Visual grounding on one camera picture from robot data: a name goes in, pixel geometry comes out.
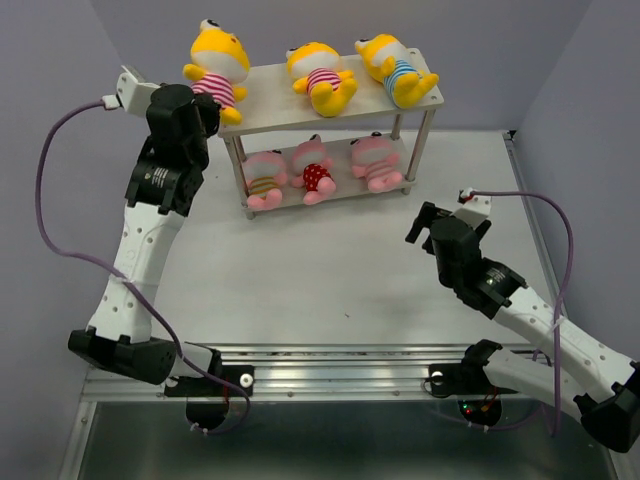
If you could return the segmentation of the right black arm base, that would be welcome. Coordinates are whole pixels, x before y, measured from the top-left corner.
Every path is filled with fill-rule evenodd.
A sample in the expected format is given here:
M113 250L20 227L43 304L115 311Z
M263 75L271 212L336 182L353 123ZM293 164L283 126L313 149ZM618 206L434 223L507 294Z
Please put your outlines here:
M483 339L468 347L458 363L432 364L421 381L421 389L436 399L461 396L458 409L467 425L495 428L503 411L500 396L516 393L491 383L483 370L490 355L502 350L499 343Z

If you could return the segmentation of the yellow frog blue-striped shirt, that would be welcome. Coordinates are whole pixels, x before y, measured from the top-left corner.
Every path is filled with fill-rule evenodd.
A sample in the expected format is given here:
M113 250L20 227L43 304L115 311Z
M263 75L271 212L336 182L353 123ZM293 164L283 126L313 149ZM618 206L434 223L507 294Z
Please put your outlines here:
M382 84L397 108L418 104L439 83L439 76L418 69L408 48L390 34L378 34L354 43L367 73Z

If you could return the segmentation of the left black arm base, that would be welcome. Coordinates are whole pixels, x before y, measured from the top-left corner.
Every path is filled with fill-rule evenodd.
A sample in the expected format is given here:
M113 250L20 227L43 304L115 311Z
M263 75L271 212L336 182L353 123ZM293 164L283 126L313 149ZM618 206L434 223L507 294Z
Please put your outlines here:
M251 397L255 384L255 368L246 363L224 360L214 348L185 344L187 358L194 370L182 358L176 357L164 382L164 395L169 398L241 398Z

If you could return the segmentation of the pink frog red polka-dot shirt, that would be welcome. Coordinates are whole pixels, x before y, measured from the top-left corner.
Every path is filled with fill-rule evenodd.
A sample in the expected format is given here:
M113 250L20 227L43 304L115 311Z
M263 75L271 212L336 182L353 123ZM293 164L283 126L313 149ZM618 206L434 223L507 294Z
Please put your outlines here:
M337 186L330 172L332 165L333 160L319 134L312 135L295 148L291 160L291 185L305 190L304 205L318 204L336 192Z

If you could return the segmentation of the pink frog orange-striped shirt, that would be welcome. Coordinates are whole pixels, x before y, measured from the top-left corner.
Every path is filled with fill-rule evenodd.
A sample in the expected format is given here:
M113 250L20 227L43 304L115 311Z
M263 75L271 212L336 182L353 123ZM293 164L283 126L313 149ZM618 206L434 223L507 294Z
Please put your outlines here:
M252 211L268 211L283 199L282 187L288 182L287 165L280 150L258 152L242 164L248 191L247 205Z

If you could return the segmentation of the yellow frog sideways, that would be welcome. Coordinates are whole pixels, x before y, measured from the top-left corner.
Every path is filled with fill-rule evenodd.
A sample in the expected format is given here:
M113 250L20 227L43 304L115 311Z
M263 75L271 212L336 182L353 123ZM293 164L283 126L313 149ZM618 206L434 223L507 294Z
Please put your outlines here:
M250 71L247 52L239 38L217 22L204 19L190 48L191 62L183 75L195 94L211 97L220 107L221 122L240 125L243 115L236 104L248 94L243 86Z

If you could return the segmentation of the pink frog pink-striped shirt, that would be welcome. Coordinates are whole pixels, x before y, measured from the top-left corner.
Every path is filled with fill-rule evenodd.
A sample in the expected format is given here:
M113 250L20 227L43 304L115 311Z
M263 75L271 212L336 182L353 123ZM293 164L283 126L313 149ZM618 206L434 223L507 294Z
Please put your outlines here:
M389 192L404 180L397 169L400 156L392 141L380 132L352 140L350 155L353 175L363 179L371 193Z

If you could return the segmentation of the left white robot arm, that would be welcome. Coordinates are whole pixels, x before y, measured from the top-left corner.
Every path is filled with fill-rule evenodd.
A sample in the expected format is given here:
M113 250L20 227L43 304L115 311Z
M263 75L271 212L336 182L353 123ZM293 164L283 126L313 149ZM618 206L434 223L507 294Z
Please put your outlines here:
M126 189L109 280L87 326L71 332L68 348L96 368L152 385L188 373L191 386L210 394L222 384L222 369L202 359L187 371L177 337L153 336L152 307L172 244L204 182L219 106L186 85L164 85L151 93L145 117L150 134Z

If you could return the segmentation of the yellow frog red-striped shirt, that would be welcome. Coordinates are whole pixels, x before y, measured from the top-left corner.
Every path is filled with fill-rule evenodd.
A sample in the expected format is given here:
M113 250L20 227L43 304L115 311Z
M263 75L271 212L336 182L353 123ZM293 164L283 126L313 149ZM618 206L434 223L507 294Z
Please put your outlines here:
M342 68L340 54L321 42L308 42L286 52L286 69L296 94L306 94L314 111L339 116L358 90L351 70Z

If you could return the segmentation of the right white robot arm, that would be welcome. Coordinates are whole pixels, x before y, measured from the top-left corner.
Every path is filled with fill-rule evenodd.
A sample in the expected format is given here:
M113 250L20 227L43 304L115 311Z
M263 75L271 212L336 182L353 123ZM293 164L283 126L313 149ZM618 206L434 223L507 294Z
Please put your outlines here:
M481 340L463 359L430 375L431 393L515 391L575 419L602 446L627 453L639 438L639 364L607 347L550 305L513 269L485 257L480 243L491 226L489 196L471 196L455 211L422 204L405 240L429 235L440 284L466 307L527 340L550 365Z

